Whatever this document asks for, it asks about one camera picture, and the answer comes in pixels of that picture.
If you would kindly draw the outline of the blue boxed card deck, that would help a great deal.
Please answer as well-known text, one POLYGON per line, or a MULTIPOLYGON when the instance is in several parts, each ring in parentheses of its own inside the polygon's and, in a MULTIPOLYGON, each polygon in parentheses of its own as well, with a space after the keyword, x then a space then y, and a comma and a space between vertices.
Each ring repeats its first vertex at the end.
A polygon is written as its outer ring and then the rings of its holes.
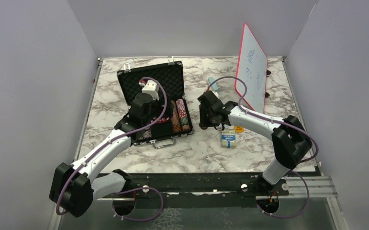
POLYGON ((233 129, 221 131, 221 147, 233 149, 236 147, 236 132, 233 129))

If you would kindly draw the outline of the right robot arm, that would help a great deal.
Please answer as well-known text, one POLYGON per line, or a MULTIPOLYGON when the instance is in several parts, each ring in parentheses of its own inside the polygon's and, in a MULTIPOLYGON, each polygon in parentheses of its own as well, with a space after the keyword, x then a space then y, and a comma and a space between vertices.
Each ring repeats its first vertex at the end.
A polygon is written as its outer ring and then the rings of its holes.
POLYGON ((313 141, 295 116, 272 117, 227 101, 223 103, 212 91, 198 97, 200 128, 218 126, 243 127, 272 141, 275 158, 262 173, 257 188, 269 195, 277 182, 293 170, 312 148, 313 141))

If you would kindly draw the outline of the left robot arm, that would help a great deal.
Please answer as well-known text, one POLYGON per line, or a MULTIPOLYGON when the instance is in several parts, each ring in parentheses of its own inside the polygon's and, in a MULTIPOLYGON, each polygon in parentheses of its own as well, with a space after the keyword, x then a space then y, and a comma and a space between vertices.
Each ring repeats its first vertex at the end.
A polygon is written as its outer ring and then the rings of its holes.
POLYGON ((83 158, 61 163, 55 169, 49 198, 55 204, 57 215, 82 216, 92 202, 111 193, 127 196, 132 184, 123 171, 98 178, 112 159, 130 148, 144 131, 156 125, 164 114, 172 112, 171 100, 164 96, 155 100, 148 93, 135 96, 128 113, 114 126, 108 137, 83 158))

